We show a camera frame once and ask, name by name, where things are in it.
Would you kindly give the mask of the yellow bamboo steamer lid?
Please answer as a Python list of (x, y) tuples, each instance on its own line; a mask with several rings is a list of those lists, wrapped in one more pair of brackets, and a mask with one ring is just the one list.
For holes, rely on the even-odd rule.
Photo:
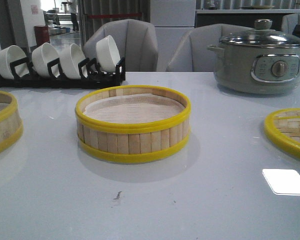
[(300, 108), (285, 108), (270, 113), (263, 129), (279, 149), (300, 159)]

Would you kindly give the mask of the bamboo steamer basket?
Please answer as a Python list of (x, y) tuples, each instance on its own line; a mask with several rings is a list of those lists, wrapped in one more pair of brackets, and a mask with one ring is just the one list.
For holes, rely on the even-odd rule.
[(189, 140), (190, 114), (186, 95), (151, 85), (96, 90), (75, 106), (81, 148), (124, 164), (152, 162), (180, 151)]
[(16, 97), (0, 90), (0, 153), (19, 140), (23, 129)]

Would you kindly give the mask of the black bowl rack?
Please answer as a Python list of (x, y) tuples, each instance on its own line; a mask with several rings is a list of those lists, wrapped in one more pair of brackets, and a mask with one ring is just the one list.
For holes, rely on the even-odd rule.
[(95, 58), (86, 58), (78, 63), (79, 78), (70, 79), (62, 70), (60, 59), (47, 63), (48, 77), (41, 77), (34, 70), (28, 57), (11, 62), (12, 79), (0, 75), (0, 88), (51, 88), (51, 89), (104, 89), (120, 86), (126, 79), (126, 61), (122, 57), (114, 73), (101, 71)]

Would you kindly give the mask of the grey chair middle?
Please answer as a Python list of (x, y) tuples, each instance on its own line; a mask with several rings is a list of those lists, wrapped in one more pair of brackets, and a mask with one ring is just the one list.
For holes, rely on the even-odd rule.
[(249, 29), (246, 26), (218, 23), (190, 30), (179, 41), (166, 71), (213, 72), (216, 54), (208, 50), (208, 46), (217, 45), (223, 36)]

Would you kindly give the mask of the grey chair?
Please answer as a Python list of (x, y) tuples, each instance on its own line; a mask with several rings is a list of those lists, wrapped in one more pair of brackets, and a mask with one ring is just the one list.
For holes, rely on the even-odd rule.
[(96, 43), (112, 36), (119, 54), (125, 58), (128, 72), (155, 72), (158, 63), (158, 41), (155, 26), (149, 22), (124, 19), (105, 23), (84, 44), (87, 58), (96, 58)]
[(300, 25), (300, 13), (284, 15), (282, 17), (281, 31), (292, 34), (297, 25)]
[(208, 50), (208, 46), (217, 45), (223, 36), (249, 29), (246, 26), (218, 23), (190, 30), (179, 41), (166, 71), (213, 72), (216, 54)]

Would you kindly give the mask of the white bowl right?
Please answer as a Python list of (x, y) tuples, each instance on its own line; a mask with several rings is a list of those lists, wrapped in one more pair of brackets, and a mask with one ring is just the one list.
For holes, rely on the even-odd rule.
[(116, 71), (116, 65), (121, 60), (114, 38), (111, 35), (102, 38), (96, 43), (95, 50), (102, 71), (114, 73)]

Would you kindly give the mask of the white bowl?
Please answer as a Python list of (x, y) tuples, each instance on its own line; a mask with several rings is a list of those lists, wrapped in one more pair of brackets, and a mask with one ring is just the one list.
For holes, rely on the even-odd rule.
[(116, 71), (116, 65), (121, 60), (114, 38), (111, 35), (102, 38), (96, 43), (95, 50), (102, 71), (114, 73)]
[(17, 45), (11, 45), (0, 51), (0, 75), (4, 79), (13, 80), (10, 63), (26, 57), (25, 52)]
[(59, 57), (57, 50), (48, 42), (37, 47), (32, 52), (32, 63), (34, 70), (39, 76), (49, 78), (47, 64)]
[(61, 68), (69, 79), (81, 78), (78, 64), (85, 59), (86, 57), (81, 47), (75, 43), (72, 43), (59, 53)]

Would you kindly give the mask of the grey chair left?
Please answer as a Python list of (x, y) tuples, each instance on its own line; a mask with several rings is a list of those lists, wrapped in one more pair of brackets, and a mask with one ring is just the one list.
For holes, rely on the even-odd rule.
[(96, 43), (112, 36), (119, 54), (125, 58), (128, 72), (155, 72), (158, 63), (158, 41), (155, 26), (149, 22), (124, 19), (105, 23), (84, 44), (87, 58), (96, 58)]

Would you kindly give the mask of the white drawer cabinet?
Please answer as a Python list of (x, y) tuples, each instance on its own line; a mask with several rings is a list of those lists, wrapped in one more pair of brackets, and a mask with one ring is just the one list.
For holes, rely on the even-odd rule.
[(151, 0), (150, 23), (158, 42), (156, 70), (164, 72), (181, 37), (195, 26), (195, 0)]

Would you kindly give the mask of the dark counter cabinet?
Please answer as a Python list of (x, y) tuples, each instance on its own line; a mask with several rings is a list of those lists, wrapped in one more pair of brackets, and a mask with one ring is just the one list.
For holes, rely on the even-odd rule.
[(272, 20), (272, 28), (280, 30), (282, 18), (289, 14), (300, 14), (300, 9), (198, 9), (195, 13), (196, 28), (213, 25), (229, 24), (253, 27), (257, 19)]

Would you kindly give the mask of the green electric cooking pot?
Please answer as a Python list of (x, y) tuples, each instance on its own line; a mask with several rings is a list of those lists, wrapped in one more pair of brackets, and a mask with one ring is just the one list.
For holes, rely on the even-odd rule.
[(300, 85), (300, 47), (265, 48), (219, 43), (209, 45), (216, 54), (214, 78), (238, 92), (276, 95)]

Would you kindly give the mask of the person in background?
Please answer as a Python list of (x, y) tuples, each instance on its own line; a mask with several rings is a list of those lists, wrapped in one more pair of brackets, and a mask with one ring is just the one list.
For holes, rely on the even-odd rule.
[(69, 8), (70, 18), (72, 22), (72, 31), (79, 32), (79, 24), (77, 20), (77, 7), (78, 3), (76, 0), (67, 0), (66, 1)]

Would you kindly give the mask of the red box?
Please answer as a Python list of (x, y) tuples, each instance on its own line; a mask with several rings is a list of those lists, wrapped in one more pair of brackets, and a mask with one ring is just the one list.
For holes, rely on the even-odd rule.
[(38, 47), (44, 43), (50, 43), (49, 29), (47, 25), (36, 25), (33, 28), (36, 45)]

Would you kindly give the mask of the glass pot lid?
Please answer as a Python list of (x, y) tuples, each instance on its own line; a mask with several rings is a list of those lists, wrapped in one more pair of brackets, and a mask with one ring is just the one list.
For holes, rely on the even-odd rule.
[(222, 44), (262, 48), (300, 48), (300, 37), (272, 29), (270, 19), (257, 19), (254, 28), (220, 38)]

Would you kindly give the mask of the white bowl far left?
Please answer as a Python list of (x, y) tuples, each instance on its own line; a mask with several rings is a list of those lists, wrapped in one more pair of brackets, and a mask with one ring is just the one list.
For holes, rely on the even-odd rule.
[(26, 57), (25, 52), (17, 45), (11, 45), (0, 51), (0, 75), (4, 79), (13, 80), (10, 63)]

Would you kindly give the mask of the grey chair right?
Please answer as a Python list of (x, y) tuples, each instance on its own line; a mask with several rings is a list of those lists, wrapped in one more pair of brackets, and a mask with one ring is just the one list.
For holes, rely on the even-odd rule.
[(300, 25), (300, 13), (284, 15), (282, 17), (281, 31), (292, 34), (297, 25)]

